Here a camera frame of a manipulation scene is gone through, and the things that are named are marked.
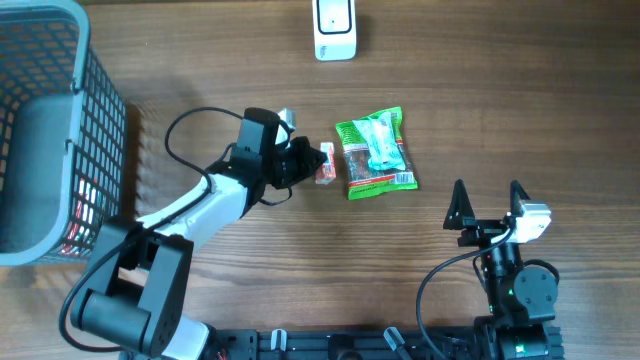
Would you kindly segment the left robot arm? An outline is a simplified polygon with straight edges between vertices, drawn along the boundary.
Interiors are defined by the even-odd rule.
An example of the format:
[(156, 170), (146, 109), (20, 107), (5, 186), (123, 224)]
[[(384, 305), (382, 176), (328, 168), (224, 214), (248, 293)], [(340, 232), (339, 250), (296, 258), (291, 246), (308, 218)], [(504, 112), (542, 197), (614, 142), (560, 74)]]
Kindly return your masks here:
[(74, 348), (98, 352), (70, 327), (109, 341), (123, 359), (226, 359), (216, 329), (183, 313), (194, 253), (220, 229), (265, 203), (267, 186), (290, 191), (326, 161), (305, 136), (294, 137), (287, 110), (248, 108), (240, 132), (207, 168), (187, 160), (199, 183), (166, 208), (138, 220), (108, 219), (85, 273), (61, 306), (58, 329)]

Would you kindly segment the small red candy pack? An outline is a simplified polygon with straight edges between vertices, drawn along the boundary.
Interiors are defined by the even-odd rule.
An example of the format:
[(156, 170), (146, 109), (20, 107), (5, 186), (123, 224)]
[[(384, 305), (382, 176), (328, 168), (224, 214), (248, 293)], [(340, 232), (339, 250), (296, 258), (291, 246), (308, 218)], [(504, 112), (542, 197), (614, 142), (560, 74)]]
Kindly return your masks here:
[(336, 179), (335, 146), (332, 142), (322, 142), (320, 150), (326, 155), (326, 159), (316, 172), (315, 182), (320, 185), (328, 185)]

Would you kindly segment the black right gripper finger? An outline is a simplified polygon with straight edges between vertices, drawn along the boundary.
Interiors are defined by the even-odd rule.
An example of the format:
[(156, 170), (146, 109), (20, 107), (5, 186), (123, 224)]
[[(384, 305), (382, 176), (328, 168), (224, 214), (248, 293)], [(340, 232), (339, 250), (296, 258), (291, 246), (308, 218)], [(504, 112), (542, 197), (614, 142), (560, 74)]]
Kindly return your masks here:
[(475, 225), (475, 213), (462, 179), (454, 183), (451, 202), (443, 222), (445, 230), (463, 230)]
[(529, 195), (521, 186), (518, 180), (512, 180), (510, 183), (510, 213), (512, 216), (521, 216), (523, 211), (521, 210), (521, 201), (528, 201)]

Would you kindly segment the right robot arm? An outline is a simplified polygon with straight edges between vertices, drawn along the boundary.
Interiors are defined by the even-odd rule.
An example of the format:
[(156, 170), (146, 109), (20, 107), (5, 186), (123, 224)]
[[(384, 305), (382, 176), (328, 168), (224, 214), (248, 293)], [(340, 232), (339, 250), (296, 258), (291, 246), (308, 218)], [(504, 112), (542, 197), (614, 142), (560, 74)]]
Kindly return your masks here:
[(550, 359), (559, 352), (548, 323), (555, 319), (560, 276), (550, 263), (523, 260), (520, 247), (543, 235), (551, 209), (532, 200), (516, 180), (510, 184), (510, 209), (497, 220), (478, 219), (464, 185), (454, 183), (443, 228), (459, 230), (460, 247), (474, 247), (474, 267), (490, 314), (474, 320), (476, 359)]

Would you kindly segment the green snack bag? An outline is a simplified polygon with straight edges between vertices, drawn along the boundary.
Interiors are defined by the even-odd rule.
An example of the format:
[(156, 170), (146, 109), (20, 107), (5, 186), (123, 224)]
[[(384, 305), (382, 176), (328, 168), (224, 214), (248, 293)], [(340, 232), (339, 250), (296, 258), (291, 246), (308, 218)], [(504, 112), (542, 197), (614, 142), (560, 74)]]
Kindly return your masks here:
[(402, 108), (396, 106), (335, 126), (347, 167), (349, 200), (418, 188), (402, 122)]

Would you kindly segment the teal white tissue pack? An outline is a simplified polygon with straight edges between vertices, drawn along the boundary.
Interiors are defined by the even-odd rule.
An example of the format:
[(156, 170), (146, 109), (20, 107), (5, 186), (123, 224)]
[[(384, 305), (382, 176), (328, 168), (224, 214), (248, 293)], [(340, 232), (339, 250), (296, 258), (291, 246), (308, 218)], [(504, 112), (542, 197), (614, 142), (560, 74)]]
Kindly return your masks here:
[(392, 113), (385, 111), (374, 117), (352, 121), (369, 148), (368, 165), (373, 170), (406, 169), (396, 142), (392, 119)]

